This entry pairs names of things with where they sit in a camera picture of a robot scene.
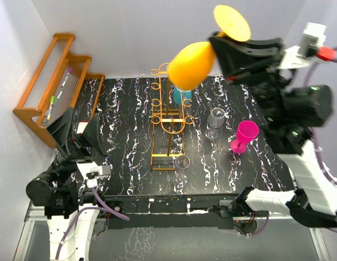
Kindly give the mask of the orange plastic wine glass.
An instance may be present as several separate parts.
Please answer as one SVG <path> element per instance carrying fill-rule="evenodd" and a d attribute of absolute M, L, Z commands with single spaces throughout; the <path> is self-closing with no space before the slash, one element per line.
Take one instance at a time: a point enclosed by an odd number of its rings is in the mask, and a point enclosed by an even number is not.
<path fill-rule="evenodd" d="M 227 36 L 239 42 L 250 39 L 250 26 L 236 9 L 228 5 L 217 5 L 213 16 L 220 28 L 217 36 Z M 170 62 L 167 67 L 168 78 L 179 89 L 191 91 L 209 75 L 215 57 L 210 42 L 192 43 L 183 48 Z"/>

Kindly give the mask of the grey clear wine glass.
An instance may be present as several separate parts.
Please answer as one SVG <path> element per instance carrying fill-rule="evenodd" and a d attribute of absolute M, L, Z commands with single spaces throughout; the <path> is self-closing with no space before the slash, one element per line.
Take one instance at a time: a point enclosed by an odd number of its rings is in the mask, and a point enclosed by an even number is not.
<path fill-rule="evenodd" d="M 210 127 L 205 132 L 206 137 L 214 140 L 219 136 L 218 129 L 225 121 L 225 111 L 222 108 L 213 108 L 207 121 Z"/>

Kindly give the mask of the blue plastic wine glass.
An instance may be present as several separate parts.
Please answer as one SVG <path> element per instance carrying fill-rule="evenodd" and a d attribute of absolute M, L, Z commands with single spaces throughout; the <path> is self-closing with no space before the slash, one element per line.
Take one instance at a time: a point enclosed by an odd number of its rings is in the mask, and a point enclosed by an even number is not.
<path fill-rule="evenodd" d="M 188 99 L 184 104 L 189 105 L 190 100 L 192 99 L 192 93 L 191 91 L 182 90 L 177 86 L 174 86 L 173 98 L 177 105 L 181 105 L 184 100 Z"/>

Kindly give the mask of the magenta plastic wine glass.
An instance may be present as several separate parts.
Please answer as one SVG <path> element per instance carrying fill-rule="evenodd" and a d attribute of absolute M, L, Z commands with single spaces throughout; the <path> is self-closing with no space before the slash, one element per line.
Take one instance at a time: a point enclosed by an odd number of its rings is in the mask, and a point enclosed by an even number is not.
<path fill-rule="evenodd" d="M 246 151 L 247 145 L 253 141 L 259 133 L 257 124 L 253 121 L 242 121 L 237 128 L 236 140 L 230 144 L 234 153 L 242 154 Z"/>

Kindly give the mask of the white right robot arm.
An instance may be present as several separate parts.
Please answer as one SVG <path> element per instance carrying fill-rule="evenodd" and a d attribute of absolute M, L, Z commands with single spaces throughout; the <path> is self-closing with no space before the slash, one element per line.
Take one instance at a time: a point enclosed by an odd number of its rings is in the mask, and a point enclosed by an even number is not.
<path fill-rule="evenodd" d="M 292 216 L 310 228 L 337 228 L 337 181 L 320 157 L 314 129 L 332 114 L 332 91 L 327 85 L 309 85 L 287 90 L 291 79 L 280 73 L 296 74 L 300 68 L 313 70 L 323 60 L 322 36 L 306 35 L 300 46 L 285 48 L 281 38 L 240 42 L 213 33 L 209 42 L 225 80 L 244 85 L 256 100 L 266 124 L 266 143 L 294 175 L 297 188 L 264 191 L 245 188 L 225 212 L 248 216 L 259 211 Z"/>

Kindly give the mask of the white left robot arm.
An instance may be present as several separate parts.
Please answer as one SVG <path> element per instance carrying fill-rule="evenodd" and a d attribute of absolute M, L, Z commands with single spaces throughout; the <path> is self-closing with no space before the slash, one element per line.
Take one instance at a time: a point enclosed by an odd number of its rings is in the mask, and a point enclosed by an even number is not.
<path fill-rule="evenodd" d="M 95 166 L 88 152 L 93 147 L 106 156 L 99 134 L 99 115 L 87 122 L 81 133 L 73 133 L 75 114 L 68 108 L 47 126 L 56 143 L 56 156 L 46 171 L 31 180 L 26 194 L 36 207 L 43 207 L 50 240 L 50 260 L 88 260 L 91 236 L 97 217 L 106 212 L 106 203 L 99 198 L 79 203 L 77 184 L 71 175 L 78 165 Z"/>

